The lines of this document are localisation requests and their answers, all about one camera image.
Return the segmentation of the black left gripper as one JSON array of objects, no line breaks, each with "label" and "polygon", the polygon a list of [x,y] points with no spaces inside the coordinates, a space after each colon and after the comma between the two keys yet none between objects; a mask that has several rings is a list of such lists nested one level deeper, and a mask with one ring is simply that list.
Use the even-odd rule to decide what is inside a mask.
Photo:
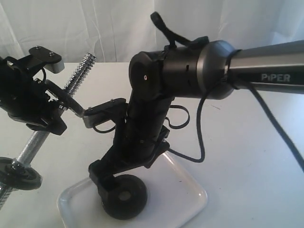
[{"label": "black left gripper", "polygon": [[25,123],[33,131],[62,135],[67,125],[55,117],[54,106],[46,94],[46,72],[43,79],[34,79],[36,73],[4,72],[4,110],[17,122]]}]

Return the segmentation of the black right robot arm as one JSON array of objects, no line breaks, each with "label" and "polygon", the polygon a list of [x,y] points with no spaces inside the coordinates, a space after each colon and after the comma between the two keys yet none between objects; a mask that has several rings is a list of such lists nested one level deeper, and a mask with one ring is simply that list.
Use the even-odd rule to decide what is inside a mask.
[{"label": "black right robot arm", "polygon": [[201,111],[207,99],[220,100],[234,90],[248,89],[285,141],[300,167],[304,159],[259,94],[260,90],[301,94],[304,91],[304,43],[293,41],[238,50],[219,40],[201,45],[168,47],[140,52],[129,64],[132,93],[129,101],[117,98],[85,112],[88,128],[113,121],[114,141],[103,158],[89,165],[105,211],[125,219],[139,213],[147,202],[147,188],[126,171],[149,168],[170,145],[164,126],[176,97],[198,98],[197,135],[201,163],[205,149]]}]

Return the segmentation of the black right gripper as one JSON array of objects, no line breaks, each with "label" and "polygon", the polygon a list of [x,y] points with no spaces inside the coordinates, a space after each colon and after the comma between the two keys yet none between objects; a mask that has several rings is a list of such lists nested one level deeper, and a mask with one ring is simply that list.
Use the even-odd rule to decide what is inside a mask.
[{"label": "black right gripper", "polygon": [[159,120],[126,118],[116,126],[114,146],[88,167],[89,178],[97,186],[104,208],[118,188],[114,175],[122,169],[149,168],[170,147],[166,142],[170,130]]}]

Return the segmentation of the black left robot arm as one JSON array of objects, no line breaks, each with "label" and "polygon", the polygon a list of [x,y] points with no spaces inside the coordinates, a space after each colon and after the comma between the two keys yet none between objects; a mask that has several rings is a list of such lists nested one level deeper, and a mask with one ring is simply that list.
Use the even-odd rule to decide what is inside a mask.
[{"label": "black left robot arm", "polygon": [[62,135],[67,125],[60,117],[56,101],[47,94],[46,72],[43,80],[33,76],[12,59],[0,61],[0,108],[10,119],[23,123],[33,131],[46,131]]}]

